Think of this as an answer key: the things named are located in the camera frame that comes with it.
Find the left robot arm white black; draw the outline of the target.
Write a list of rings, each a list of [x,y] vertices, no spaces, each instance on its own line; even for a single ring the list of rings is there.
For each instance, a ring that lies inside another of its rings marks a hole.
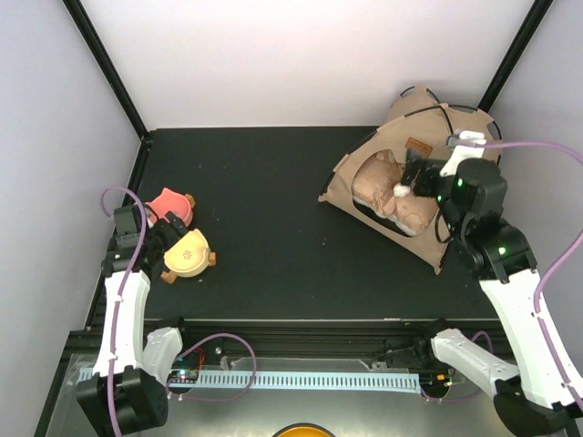
[[[138,206],[118,208],[113,248],[101,263],[106,316],[101,347],[89,379],[77,385],[77,402],[99,436],[121,436],[164,425],[167,379],[173,361],[184,363],[196,342],[176,327],[144,331],[151,276],[164,254],[186,235],[169,211],[153,225]]]

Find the white pompom toy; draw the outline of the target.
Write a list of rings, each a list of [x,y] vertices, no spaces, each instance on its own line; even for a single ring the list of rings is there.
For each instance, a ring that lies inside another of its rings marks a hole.
[[[400,183],[395,184],[393,187],[393,193],[398,198],[405,197],[410,192],[411,192],[411,188],[409,186],[402,185]]]

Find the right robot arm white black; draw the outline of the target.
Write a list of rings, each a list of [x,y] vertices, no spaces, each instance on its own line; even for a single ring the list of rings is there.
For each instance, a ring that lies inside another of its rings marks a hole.
[[[579,434],[582,377],[574,368],[537,287],[542,280],[526,236],[503,217],[506,180],[482,149],[458,146],[448,159],[409,150],[401,184],[433,198],[460,259],[500,320],[514,360],[508,363],[448,328],[419,339],[414,356],[460,371],[493,402],[515,436]]]

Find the beige black pet tent fabric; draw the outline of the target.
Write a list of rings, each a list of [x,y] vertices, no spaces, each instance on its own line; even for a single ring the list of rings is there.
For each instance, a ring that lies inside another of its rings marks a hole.
[[[451,155],[447,140],[476,131],[502,139],[497,122],[474,107],[448,104],[425,86],[410,86],[387,119],[332,171],[319,196],[429,264],[442,269],[448,246],[436,184]]]

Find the beige patterned pillow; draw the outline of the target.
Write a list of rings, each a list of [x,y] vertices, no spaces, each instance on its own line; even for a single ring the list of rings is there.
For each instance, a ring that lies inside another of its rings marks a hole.
[[[413,192],[402,198],[394,195],[393,187],[400,183],[403,170],[390,150],[374,153],[354,176],[353,202],[368,208],[374,218],[388,220],[407,237],[416,237],[435,217],[437,205],[432,198],[417,197]]]

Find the beige cat-ear bowl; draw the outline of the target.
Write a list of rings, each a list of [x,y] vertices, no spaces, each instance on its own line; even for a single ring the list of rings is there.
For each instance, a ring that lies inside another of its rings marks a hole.
[[[178,277],[198,276],[211,264],[210,244],[199,229],[188,231],[164,254],[165,266]]]

